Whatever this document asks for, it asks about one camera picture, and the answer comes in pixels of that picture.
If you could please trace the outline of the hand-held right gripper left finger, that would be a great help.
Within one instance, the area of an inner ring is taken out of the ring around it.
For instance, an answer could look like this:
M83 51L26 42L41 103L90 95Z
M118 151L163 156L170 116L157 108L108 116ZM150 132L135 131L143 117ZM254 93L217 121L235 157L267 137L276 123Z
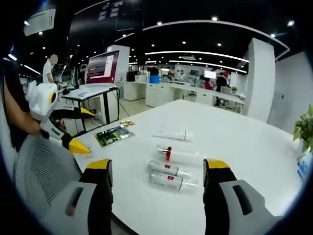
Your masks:
M98 160L60 191L42 223L51 235L110 235L112 204L112 161Z

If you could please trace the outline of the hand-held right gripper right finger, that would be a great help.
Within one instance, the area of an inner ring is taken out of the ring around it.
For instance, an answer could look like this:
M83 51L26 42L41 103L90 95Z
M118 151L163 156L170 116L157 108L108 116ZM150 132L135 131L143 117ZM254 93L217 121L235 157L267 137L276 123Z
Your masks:
M203 203L207 235L265 235L280 220L265 206L264 197L228 164L203 161Z

